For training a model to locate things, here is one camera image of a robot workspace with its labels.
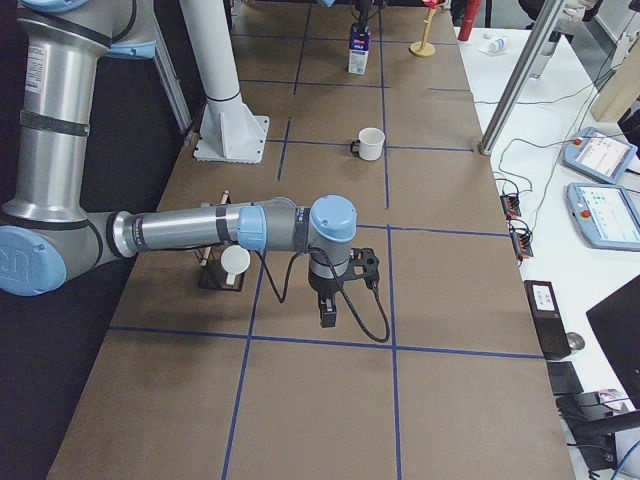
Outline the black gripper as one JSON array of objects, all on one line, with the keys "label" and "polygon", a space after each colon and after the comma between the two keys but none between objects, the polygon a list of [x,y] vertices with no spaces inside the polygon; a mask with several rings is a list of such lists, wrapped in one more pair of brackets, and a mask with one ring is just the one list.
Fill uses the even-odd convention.
[{"label": "black gripper", "polygon": [[335,279],[333,275],[330,275],[329,278],[320,277],[312,270],[308,272],[308,281],[318,296],[320,325],[334,327],[337,319],[335,295],[343,286],[343,281],[340,278]]},{"label": "black gripper", "polygon": [[354,23],[356,32],[363,32],[369,27],[370,16],[374,8],[375,2],[373,0],[356,0],[353,2],[354,18],[357,20]]}]

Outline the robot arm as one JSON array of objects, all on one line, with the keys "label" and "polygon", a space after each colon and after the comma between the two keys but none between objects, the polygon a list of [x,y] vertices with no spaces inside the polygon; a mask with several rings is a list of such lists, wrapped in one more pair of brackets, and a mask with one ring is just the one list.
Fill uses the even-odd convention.
[{"label": "robot arm", "polygon": [[251,252],[290,251],[308,256],[320,322],[333,326],[335,297],[354,278],[357,212],[344,197],[309,207],[277,197],[141,214],[81,208],[97,63],[153,57],[154,17],[149,1],[19,3],[29,50],[16,193],[1,208],[2,289],[40,295],[119,258],[216,244],[236,256],[225,267],[234,280]]},{"label": "robot arm", "polygon": [[[330,8],[336,3],[336,1],[317,0],[317,3],[325,8]],[[354,26],[357,34],[364,34],[366,32],[369,20],[375,16],[375,13],[373,12],[374,5],[374,0],[348,1],[350,14],[355,20]]]}]

